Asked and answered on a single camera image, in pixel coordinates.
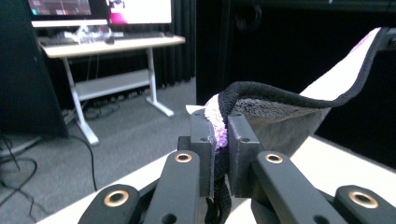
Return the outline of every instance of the desk lower shelf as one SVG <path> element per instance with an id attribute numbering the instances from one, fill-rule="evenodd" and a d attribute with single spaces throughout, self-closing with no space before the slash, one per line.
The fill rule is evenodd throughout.
<path id="1" fill-rule="evenodd" d="M 80 101 L 109 95 L 120 91 L 149 85 L 149 70 L 139 70 L 121 75 L 102 77 L 96 80 L 76 83 Z"/>

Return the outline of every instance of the towel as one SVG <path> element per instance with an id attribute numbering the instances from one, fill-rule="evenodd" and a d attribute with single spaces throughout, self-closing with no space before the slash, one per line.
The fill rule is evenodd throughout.
<path id="1" fill-rule="evenodd" d="M 217 140 L 215 179 L 228 172 L 227 117 L 245 115 L 265 150 L 291 156 L 313 134 L 333 107 L 346 104 L 359 94 L 388 28 L 375 28 L 348 55 L 300 94 L 252 81 L 239 81 L 214 95 L 205 105 L 205 117 L 212 123 Z M 224 183 L 216 182 L 224 189 Z M 224 223 L 230 213 L 229 194 L 208 201 L 221 217 L 206 217 L 206 223 Z"/>

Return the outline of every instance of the monitor screen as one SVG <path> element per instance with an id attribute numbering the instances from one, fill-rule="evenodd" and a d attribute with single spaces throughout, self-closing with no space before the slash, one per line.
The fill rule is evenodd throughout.
<path id="1" fill-rule="evenodd" d="M 107 24 L 100 0 L 27 0 L 34 27 Z"/>
<path id="2" fill-rule="evenodd" d="M 106 0 L 112 24 L 170 23 L 171 0 Z"/>

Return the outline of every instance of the desk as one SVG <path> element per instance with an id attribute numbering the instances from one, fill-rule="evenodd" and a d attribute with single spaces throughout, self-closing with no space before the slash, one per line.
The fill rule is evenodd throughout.
<path id="1" fill-rule="evenodd" d="M 64 62 L 70 91 L 73 102 L 77 111 L 78 126 L 92 146 L 99 144 L 99 139 L 92 131 L 84 119 L 81 109 L 81 101 L 89 100 L 95 97 L 109 95 L 112 93 L 127 91 L 134 88 L 147 86 L 150 87 L 150 96 L 146 100 L 161 110 L 166 116 L 174 116 L 174 112 L 157 101 L 153 48 L 173 46 L 185 43 L 185 38 L 181 36 L 173 37 L 155 37 L 144 39 L 116 40 L 114 45 L 108 45 L 104 42 L 61 46 L 61 47 L 43 47 L 51 59 L 61 59 Z M 145 49 L 148 55 L 148 69 L 120 74 L 112 77 L 99 78 L 90 81 L 75 83 L 69 65 L 69 58 L 90 56 L 93 54 L 106 54 L 123 52 L 129 50 Z"/>
<path id="2" fill-rule="evenodd" d="M 294 164 L 317 188 L 334 195 L 337 188 L 357 185 L 370 189 L 396 206 L 396 174 L 345 151 L 308 137 L 291 157 Z M 113 184 L 125 184 L 140 190 L 160 177 L 166 156 L 121 178 Z M 97 192 L 75 202 L 65 209 L 40 221 L 38 224 L 77 224 Z M 226 224 L 255 223 L 250 210 L 250 200 L 233 208 Z"/>

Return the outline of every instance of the cable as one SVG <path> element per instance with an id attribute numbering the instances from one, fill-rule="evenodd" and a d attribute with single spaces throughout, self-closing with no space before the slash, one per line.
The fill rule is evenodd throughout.
<path id="1" fill-rule="evenodd" d="M 99 74 L 99 57 L 100 55 L 98 55 L 96 58 L 96 75 L 95 75 L 96 79 L 98 79 L 98 74 Z"/>
<path id="2" fill-rule="evenodd" d="M 88 79 L 90 79 L 90 71 L 91 71 L 91 58 L 92 58 L 92 55 L 90 55 L 90 59 L 88 60 L 87 81 L 88 81 Z"/>
<path id="3" fill-rule="evenodd" d="M 0 202 L 0 207 L 6 202 L 8 201 L 8 199 L 10 199 L 18 190 L 20 190 L 21 188 L 23 188 L 23 186 L 25 186 L 27 184 L 27 182 L 29 182 L 30 179 L 32 179 L 32 177 L 35 175 L 35 171 L 37 170 L 37 162 L 32 160 L 32 159 L 28 159 L 28 158 L 19 158 L 18 161 L 30 161 L 35 168 L 33 169 L 33 172 L 29 175 L 29 177 L 23 181 L 19 187 L 15 188 L 14 191 L 12 193 L 10 193 L 3 201 Z"/>
<path id="4" fill-rule="evenodd" d="M 15 162 L 15 165 L 17 165 L 18 171 L 20 171 L 20 170 L 21 170 L 21 167 L 18 165 L 17 160 L 15 159 L 15 156 L 14 156 L 14 154 L 13 154 L 12 151 L 11 151 L 11 149 L 12 149 L 12 141 L 11 141 L 10 139 L 6 138 L 6 137 L 3 135 L 3 133 L 1 133 L 1 132 L 0 132 L 0 136 L 1 136 L 1 138 L 3 139 L 3 142 L 6 144 L 6 147 L 8 148 L 9 155 L 11 156 L 12 160 Z"/>
<path id="5" fill-rule="evenodd" d="M 112 107 L 109 110 L 104 110 L 105 106 L 107 105 L 115 105 L 116 107 Z M 107 103 L 103 105 L 99 105 L 97 102 L 95 102 L 93 103 L 93 108 L 92 107 L 87 108 L 87 110 L 85 111 L 85 116 L 86 116 L 86 120 L 102 119 L 104 117 L 110 116 L 111 114 L 115 113 L 118 110 L 120 110 L 119 101 L 116 101 L 114 103 Z"/>
<path id="6" fill-rule="evenodd" d="M 95 189 L 95 191 L 97 191 L 98 188 L 96 187 L 95 168 L 94 168 L 94 164 L 93 164 L 93 152 L 92 152 L 92 149 L 91 149 L 90 145 L 87 142 L 85 142 L 83 139 L 81 139 L 79 137 L 76 137 L 74 135 L 70 135 L 69 137 L 70 138 L 74 138 L 74 139 L 82 142 L 87 147 L 87 149 L 90 151 L 90 153 L 91 153 L 91 166 L 92 166 L 92 183 L 93 183 L 93 188 Z"/>
<path id="7" fill-rule="evenodd" d="M 49 216 L 49 215 L 52 214 L 51 212 L 47 211 L 47 209 L 45 209 L 43 205 L 41 205 L 40 203 L 36 203 L 36 202 L 35 202 L 35 198 L 34 198 L 32 195 L 30 195 L 29 193 L 27 193 L 26 191 L 21 190 L 21 189 L 19 189 L 19 188 L 10 187 L 10 186 L 6 185 L 6 183 L 4 183 L 4 181 L 0 181 L 0 184 L 1 184 L 4 188 L 6 188 L 6 189 L 12 189 L 12 190 L 14 190 L 14 192 L 20 193 L 21 195 L 23 195 L 23 196 L 26 198 L 26 200 L 28 200 L 28 201 L 31 203 L 31 204 L 30 204 L 30 209 L 29 209 L 29 218 L 31 218 L 31 219 L 33 220 L 34 223 L 36 223 L 37 220 L 36 220 L 35 217 L 32 215 L 33 205 L 37 206 L 37 207 L 38 207 L 41 211 L 43 211 L 47 216 Z"/>

